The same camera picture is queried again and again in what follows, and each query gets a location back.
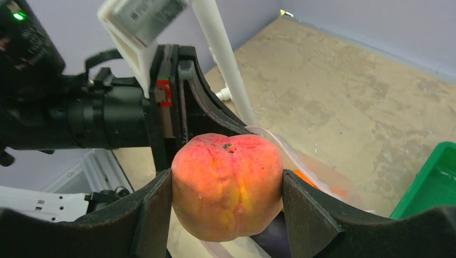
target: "green plastic crate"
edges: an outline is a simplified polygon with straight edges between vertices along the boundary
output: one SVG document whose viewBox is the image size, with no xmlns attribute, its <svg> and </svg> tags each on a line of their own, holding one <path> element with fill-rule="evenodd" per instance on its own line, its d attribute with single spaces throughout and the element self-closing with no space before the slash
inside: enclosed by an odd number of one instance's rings
<svg viewBox="0 0 456 258">
<path fill-rule="evenodd" d="M 456 205 L 456 144 L 453 142 L 436 146 L 390 218 L 404 219 L 443 205 Z"/>
</svg>

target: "gray wall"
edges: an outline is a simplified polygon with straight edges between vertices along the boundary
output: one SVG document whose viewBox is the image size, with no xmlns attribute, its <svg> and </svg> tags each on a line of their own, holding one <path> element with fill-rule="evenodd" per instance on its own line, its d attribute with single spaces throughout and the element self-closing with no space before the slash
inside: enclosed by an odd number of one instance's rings
<svg viewBox="0 0 456 258">
<path fill-rule="evenodd" d="M 114 47 L 98 21 L 97 10 L 104 0 L 28 0 L 67 63 L 66 74 L 79 73 L 83 61 L 99 51 Z M 220 12 L 234 49 L 257 34 L 279 15 L 279 0 L 218 0 Z M 182 14 L 160 36 L 161 43 L 196 46 L 203 71 L 214 66 L 204 35 L 193 10 Z M 121 61 L 112 62 L 119 76 L 132 75 Z M 0 167 L 0 184 L 42 190 L 73 166 L 82 150 L 59 150 L 48 156 L 39 152 L 14 152 L 17 163 Z"/>
<path fill-rule="evenodd" d="M 281 1 L 305 23 L 456 80 L 456 1 Z"/>
</svg>

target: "beige floor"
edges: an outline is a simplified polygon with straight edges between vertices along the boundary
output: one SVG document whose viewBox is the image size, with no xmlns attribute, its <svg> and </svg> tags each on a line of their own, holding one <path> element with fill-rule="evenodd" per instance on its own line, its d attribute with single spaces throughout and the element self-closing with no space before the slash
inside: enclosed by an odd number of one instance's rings
<svg viewBox="0 0 456 258">
<path fill-rule="evenodd" d="M 379 215 L 390 215 L 436 144 L 456 141 L 456 85 L 287 18 L 236 58 L 260 125 L 350 178 Z M 224 84 L 217 68 L 206 78 L 214 91 Z M 135 188 L 154 177 L 149 149 L 116 155 Z M 175 218 L 169 248 L 211 257 Z"/>
</svg>

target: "ripe peach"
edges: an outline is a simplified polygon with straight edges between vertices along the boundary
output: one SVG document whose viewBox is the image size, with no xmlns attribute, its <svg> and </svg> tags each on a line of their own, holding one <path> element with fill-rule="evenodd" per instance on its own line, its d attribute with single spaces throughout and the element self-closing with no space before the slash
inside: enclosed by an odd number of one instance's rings
<svg viewBox="0 0 456 258">
<path fill-rule="evenodd" d="M 196 136 L 178 151 L 171 169 L 176 216 L 200 240 L 261 233 L 283 207 L 283 158 L 263 137 Z"/>
</svg>

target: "green light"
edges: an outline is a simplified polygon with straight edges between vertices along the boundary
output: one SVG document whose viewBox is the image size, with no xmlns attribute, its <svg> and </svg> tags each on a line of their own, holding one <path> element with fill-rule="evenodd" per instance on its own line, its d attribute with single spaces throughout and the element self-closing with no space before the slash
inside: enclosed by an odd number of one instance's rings
<svg viewBox="0 0 456 258">
<path fill-rule="evenodd" d="M 13 16 L 16 20 L 24 20 L 26 17 L 25 13 L 23 12 L 17 12 Z"/>
</svg>

